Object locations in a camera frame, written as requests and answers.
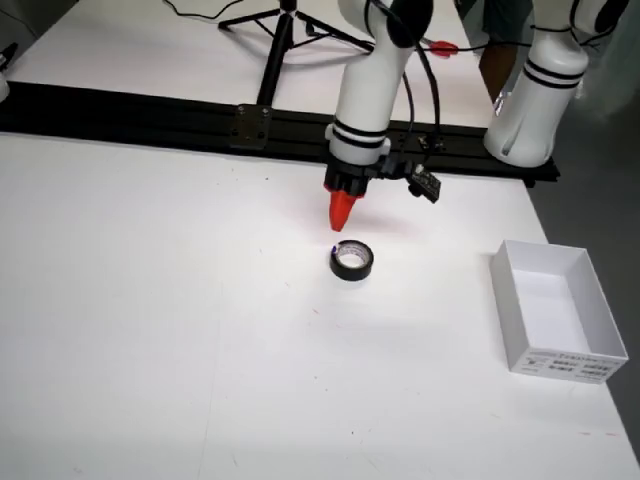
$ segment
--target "black tape roll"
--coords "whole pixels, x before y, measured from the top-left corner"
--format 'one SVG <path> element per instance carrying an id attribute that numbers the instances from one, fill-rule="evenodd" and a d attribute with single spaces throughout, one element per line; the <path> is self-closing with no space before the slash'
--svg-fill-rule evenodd
<path id="1" fill-rule="evenodd" d="M 373 267 L 373 252 L 357 240 L 343 240 L 331 249 L 331 271 L 348 282 L 364 280 Z"/>

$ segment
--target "tripod leg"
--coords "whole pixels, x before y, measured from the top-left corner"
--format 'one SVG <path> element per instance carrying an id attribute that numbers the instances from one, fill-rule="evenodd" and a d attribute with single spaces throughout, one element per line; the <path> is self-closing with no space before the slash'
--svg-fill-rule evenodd
<path id="1" fill-rule="evenodd" d="M 302 20 L 303 22 L 307 22 L 311 25 L 313 25 L 316 28 L 320 28 L 322 30 L 324 30 L 325 32 L 331 34 L 332 36 L 339 38 L 340 40 L 344 40 L 347 43 L 351 43 L 353 45 L 357 45 L 360 48 L 362 48 L 363 50 L 367 50 L 367 51 L 371 51 L 372 47 L 370 44 L 368 44 L 367 42 L 364 42 L 362 40 L 357 39 L 356 37 L 352 37 L 351 35 L 349 35 L 348 33 L 344 33 L 336 28 L 333 28 L 331 25 L 327 25 L 324 22 L 321 22 L 320 20 L 317 20 L 313 17 L 310 17 L 309 15 L 302 13 L 302 12 L 296 12 L 296 16 Z"/>
<path id="2" fill-rule="evenodd" d="M 218 24 L 218 28 L 221 30 L 229 30 L 232 25 L 239 25 L 241 23 L 253 22 L 255 20 L 262 20 L 263 18 L 275 17 L 280 15 L 280 9 L 269 10 L 268 12 L 254 13 L 253 15 L 247 15 L 245 17 L 234 18 L 232 20 L 225 20 Z"/>
<path id="3" fill-rule="evenodd" d="M 271 106 L 273 103 L 284 55 L 292 45 L 293 17 L 288 13 L 283 13 L 278 19 L 276 34 L 271 44 L 267 66 L 264 69 L 264 76 L 262 77 L 262 84 L 260 85 L 260 93 L 258 93 L 258 100 L 256 101 L 257 105 Z"/>

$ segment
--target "red gripper tip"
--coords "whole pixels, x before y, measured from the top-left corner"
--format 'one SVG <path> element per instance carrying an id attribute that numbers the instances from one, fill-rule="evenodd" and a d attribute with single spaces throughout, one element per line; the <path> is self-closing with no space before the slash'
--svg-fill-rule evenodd
<path id="1" fill-rule="evenodd" d="M 341 232 L 345 223 L 349 219 L 349 213 L 356 203 L 358 197 L 349 195 L 347 192 L 331 192 L 331 205 L 329 206 L 329 221 L 331 228 L 336 232 Z"/>

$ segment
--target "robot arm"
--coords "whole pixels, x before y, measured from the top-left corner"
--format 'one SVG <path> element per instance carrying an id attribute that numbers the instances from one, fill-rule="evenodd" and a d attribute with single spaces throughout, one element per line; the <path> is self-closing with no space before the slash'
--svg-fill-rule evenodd
<path id="1" fill-rule="evenodd" d="M 573 30 L 592 35 L 609 31 L 628 2 L 534 0 L 537 27 L 529 58 L 485 136 L 485 146 L 494 157 L 520 167 L 548 160 L 560 119 L 588 65 Z M 403 175 L 398 175 L 398 166 L 388 157 L 391 142 L 386 136 L 400 80 L 414 50 L 412 40 L 426 32 L 433 1 L 382 1 L 411 30 L 412 38 L 371 0 L 338 3 L 345 19 L 376 41 L 370 56 L 345 69 L 336 116 L 326 131 L 325 187 L 331 192 L 331 226 L 340 231 L 371 178 L 406 175 L 412 193 L 432 200 L 436 196 L 429 193 L 439 189 L 439 182 L 436 185 L 422 165 L 401 165 Z"/>
<path id="2" fill-rule="evenodd" d="M 534 0 L 536 32 L 529 57 L 485 136 L 494 157 L 518 167 L 537 167 L 549 159 L 558 124 L 589 64 L 573 29 L 591 35 L 609 31 L 628 1 Z"/>
<path id="3" fill-rule="evenodd" d="M 371 33 L 375 46 L 365 59 L 346 67 L 336 115 L 326 130 L 325 188 L 331 192 L 329 214 L 336 231 L 342 230 L 356 199 L 366 193 L 369 180 L 389 168 L 391 141 L 386 133 L 393 105 L 415 40 L 424 36 L 433 14 L 432 0 L 382 3 L 405 27 L 370 0 L 339 0 L 343 16 Z"/>

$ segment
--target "open box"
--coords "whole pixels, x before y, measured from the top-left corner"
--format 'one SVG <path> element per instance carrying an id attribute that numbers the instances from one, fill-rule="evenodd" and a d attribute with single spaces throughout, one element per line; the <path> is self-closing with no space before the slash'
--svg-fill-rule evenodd
<path id="1" fill-rule="evenodd" d="M 491 275 L 511 371 L 602 383 L 628 360 L 586 250 L 505 241 Z"/>

